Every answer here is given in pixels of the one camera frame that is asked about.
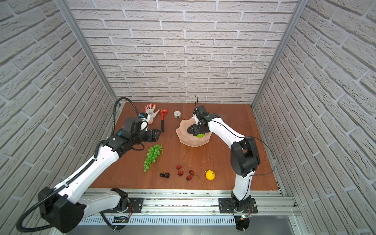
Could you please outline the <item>green grape bunch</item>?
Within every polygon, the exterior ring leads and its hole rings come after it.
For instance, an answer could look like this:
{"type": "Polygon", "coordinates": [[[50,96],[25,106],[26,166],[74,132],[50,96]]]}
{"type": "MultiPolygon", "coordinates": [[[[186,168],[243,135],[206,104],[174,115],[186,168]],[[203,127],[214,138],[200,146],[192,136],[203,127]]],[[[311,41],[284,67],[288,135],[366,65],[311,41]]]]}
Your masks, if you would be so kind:
{"type": "Polygon", "coordinates": [[[144,172],[147,172],[151,165],[157,161],[160,155],[163,154],[163,146],[161,144],[156,144],[148,149],[146,158],[144,160],[144,172]]]}

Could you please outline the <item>yellow lemon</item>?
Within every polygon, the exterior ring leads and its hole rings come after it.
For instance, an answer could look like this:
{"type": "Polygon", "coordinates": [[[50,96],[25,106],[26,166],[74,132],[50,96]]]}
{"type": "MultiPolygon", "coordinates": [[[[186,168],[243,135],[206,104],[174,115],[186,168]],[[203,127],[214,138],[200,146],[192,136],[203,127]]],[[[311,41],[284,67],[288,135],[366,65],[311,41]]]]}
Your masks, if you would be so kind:
{"type": "Polygon", "coordinates": [[[212,180],[215,179],[215,176],[216,176],[216,174],[215,174],[214,171],[212,171],[212,170],[206,171],[205,177],[206,177],[207,180],[212,181],[212,180]]]}

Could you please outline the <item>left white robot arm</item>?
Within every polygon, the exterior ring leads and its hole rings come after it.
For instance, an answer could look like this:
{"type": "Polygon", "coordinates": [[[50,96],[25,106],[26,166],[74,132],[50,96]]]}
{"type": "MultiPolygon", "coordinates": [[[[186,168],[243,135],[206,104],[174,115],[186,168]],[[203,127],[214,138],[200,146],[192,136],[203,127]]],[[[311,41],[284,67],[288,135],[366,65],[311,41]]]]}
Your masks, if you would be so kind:
{"type": "Polygon", "coordinates": [[[82,199],[86,189],[127,151],[143,143],[157,142],[162,131],[149,129],[146,119],[131,117],[116,134],[100,141],[95,153],[83,166],[55,188],[38,194],[41,217],[62,233],[74,229],[82,219],[105,210],[118,212],[130,208],[128,194],[118,188],[93,199],[82,199]]]}

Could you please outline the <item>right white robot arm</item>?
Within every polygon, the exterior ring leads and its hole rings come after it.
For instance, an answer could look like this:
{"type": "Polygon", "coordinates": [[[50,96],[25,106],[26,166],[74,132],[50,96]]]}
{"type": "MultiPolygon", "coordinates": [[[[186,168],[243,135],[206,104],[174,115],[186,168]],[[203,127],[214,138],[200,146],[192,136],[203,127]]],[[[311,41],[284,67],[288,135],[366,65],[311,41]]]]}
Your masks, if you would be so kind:
{"type": "Polygon", "coordinates": [[[212,132],[216,134],[230,149],[231,167],[236,174],[232,198],[242,202],[249,198],[252,179],[260,165],[260,157],[254,137],[246,137],[229,125],[215,113],[208,113],[203,105],[193,111],[195,124],[187,129],[193,136],[212,132]]]}

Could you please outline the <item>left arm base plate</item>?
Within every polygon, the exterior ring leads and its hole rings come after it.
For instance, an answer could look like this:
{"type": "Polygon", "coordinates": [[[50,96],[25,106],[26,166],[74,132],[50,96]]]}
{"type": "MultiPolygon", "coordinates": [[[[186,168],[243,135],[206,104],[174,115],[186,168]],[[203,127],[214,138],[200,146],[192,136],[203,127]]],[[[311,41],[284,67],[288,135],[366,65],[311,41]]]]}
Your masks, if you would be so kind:
{"type": "Polygon", "coordinates": [[[121,199],[119,204],[111,210],[111,212],[117,213],[141,213],[143,207],[143,198],[127,198],[121,199]]]}

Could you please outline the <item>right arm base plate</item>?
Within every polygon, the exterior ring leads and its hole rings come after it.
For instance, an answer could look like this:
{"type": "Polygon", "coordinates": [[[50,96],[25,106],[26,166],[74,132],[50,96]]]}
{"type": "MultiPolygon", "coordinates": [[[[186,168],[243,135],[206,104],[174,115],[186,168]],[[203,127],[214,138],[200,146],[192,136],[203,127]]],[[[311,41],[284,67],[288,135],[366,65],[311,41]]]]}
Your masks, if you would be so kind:
{"type": "Polygon", "coordinates": [[[242,201],[236,198],[219,198],[218,204],[220,213],[258,213],[256,201],[251,197],[242,201]]]}

